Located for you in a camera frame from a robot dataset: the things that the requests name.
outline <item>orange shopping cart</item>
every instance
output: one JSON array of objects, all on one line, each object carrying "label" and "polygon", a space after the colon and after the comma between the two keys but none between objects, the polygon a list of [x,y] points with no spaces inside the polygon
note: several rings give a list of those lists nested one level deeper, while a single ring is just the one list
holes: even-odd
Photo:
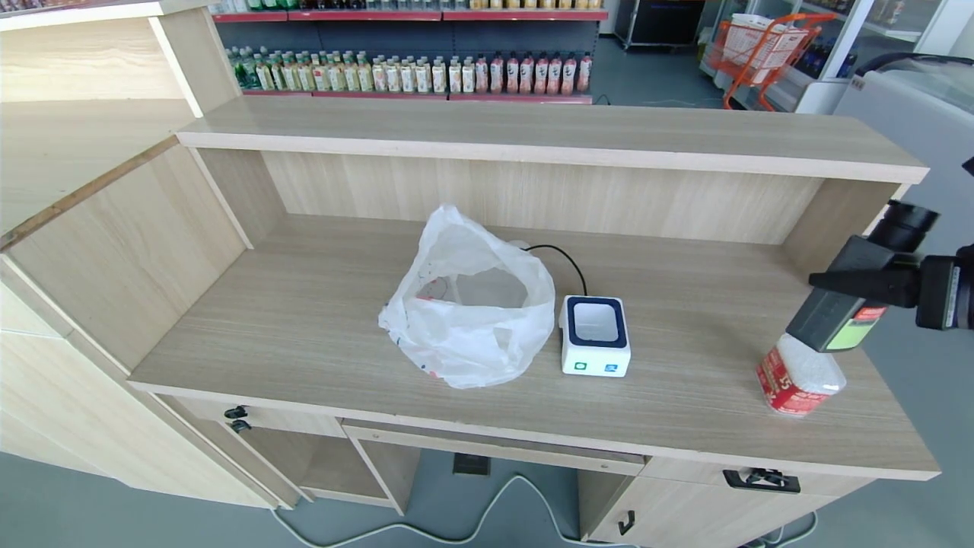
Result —
[{"label": "orange shopping cart", "polygon": [[770,20],[734,14],[730,21],[721,22],[707,64],[733,79],[724,94],[724,108],[731,109],[734,92],[746,86],[757,88],[758,104],[774,111],[765,97],[768,87],[781,78],[782,68],[794,63],[822,31],[817,24],[835,16],[798,13]]}]

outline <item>refrigerator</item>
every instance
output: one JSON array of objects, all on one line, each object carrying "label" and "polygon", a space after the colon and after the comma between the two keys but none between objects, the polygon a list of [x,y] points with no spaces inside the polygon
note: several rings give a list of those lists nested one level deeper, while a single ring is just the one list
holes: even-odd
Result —
[{"label": "refrigerator", "polygon": [[856,70],[835,115],[862,120],[930,168],[901,198],[941,214],[920,253],[974,243],[974,60],[881,56]]}]

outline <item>cabinet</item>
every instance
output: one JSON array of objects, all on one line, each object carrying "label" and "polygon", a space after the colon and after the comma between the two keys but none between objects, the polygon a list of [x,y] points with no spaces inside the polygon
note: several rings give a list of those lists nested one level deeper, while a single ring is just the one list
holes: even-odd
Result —
[{"label": "cabinet", "polygon": [[[139,59],[168,84],[135,86],[131,102],[79,87],[87,108],[67,127],[69,90],[4,103],[5,134],[65,150],[0,164],[4,191],[24,197],[0,244],[0,348],[13,364],[0,386],[4,450],[138,489],[400,514],[422,449],[474,452],[580,470],[586,537],[729,548],[874,479],[938,474],[864,353],[839,357],[848,387],[809,420],[770,413],[754,377],[807,273],[926,173],[866,126],[240,97],[206,11],[150,4],[158,13],[121,20],[148,32],[136,50],[158,52]],[[92,51],[109,67],[120,55],[98,41]],[[100,130],[79,129],[86,116]],[[31,185],[32,173],[68,191]],[[565,249],[594,293],[624,300],[625,380],[562,374],[557,336],[522,376],[488,389],[417,371],[376,314],[442,202],[505,240]],[[569,263],[541,259],[560,294],[574,290]],[[237,406],[246,416],[228,417]],[[757,468],[799,477],[802,492],[724,477]]]}]

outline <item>red label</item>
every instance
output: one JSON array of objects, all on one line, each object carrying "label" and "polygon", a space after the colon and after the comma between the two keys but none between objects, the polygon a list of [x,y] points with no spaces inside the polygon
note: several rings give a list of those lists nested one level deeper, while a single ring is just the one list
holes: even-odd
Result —
[{"label": "red label", "polygon": [[785,363],[777,348],[772,348],[758,364],[758,380],[765,391],[768,404],[776,411],[789,414],[809,414],[818,407],[827,394],[805,392],[792,382]]},{"label": "red label", "polygon": [[885,306],[863,306],[852,319],[856,322],[875,322],[882,317],[882,313],[885,311]]}]

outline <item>green sticker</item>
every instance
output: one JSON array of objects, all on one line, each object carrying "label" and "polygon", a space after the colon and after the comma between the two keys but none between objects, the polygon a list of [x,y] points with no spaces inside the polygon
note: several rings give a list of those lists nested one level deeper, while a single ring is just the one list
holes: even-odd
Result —
[{"label": "green sticker", "polygon": [[845,327],[840,329],[836,336],[829,341],[829,345],[825,347],[826,350],[848,350],[849,348],[855,348],[862,342],[862,339],[866,338],[869,334],[869,330],[873,328],[876,322],[870,322],[864,324],[862,322],[856,322],[855,320],[849,320],[845,323]]}]

